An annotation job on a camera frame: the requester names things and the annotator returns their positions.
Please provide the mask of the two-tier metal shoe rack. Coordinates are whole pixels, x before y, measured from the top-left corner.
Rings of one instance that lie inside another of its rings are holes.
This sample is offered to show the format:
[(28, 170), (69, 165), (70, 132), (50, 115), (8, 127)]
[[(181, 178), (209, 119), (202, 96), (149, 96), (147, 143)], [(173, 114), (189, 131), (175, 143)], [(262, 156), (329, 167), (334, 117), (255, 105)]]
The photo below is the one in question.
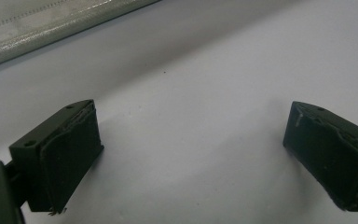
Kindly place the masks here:
[(0, 0), (0, 63), (159, 0)]

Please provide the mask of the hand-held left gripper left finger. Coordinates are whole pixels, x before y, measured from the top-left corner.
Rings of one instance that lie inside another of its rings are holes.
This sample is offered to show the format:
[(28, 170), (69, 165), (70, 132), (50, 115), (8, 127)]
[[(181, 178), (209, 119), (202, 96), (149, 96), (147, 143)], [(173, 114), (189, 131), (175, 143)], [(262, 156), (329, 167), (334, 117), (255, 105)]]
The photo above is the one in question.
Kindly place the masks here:
[(60, 213), (103, 151), (95, 104), (65, 106), (9, 147), (33, 212)]

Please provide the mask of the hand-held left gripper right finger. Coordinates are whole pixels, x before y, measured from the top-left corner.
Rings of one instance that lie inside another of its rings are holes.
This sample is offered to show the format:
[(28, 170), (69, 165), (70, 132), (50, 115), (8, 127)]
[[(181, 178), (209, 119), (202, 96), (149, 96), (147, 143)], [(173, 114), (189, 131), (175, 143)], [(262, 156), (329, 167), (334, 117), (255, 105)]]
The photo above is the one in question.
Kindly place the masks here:
[(329, 110), (292, 102), (282, 142), (344, 211), (358, 212), (358, 126)]

